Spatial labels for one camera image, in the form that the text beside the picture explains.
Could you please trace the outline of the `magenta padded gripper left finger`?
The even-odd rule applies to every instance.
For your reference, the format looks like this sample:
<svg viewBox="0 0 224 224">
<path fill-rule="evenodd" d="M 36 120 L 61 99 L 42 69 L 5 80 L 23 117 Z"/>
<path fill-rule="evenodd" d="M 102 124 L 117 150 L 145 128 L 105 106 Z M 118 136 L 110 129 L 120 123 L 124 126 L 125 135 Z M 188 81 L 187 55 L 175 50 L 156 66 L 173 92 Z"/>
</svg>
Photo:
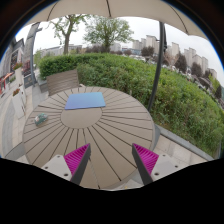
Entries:
<svg viewBox="0 0 224 224">
<path fill-rule="evenodd" d="M 90 155 L 91 146 L 86 144 L 73 150 L 65 156 L 54 156 L 42 166 L 42 169 L 79 185 Z"/>
</svg>

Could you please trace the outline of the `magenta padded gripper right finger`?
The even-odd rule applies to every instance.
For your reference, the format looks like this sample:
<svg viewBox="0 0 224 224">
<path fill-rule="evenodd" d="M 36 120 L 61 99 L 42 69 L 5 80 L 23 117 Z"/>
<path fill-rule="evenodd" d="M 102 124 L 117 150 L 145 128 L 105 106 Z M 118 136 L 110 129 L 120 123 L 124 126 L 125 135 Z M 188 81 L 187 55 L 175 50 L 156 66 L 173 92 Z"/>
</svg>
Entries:
<svg viewBox="0 0 224 224">
<path fill-rule="evenodd" d="M 180 166 L 167 154 L 156 154 L 135 143 L 132 155 L 144 185 L 148 185 L 180 169 Z"/>
</svg>

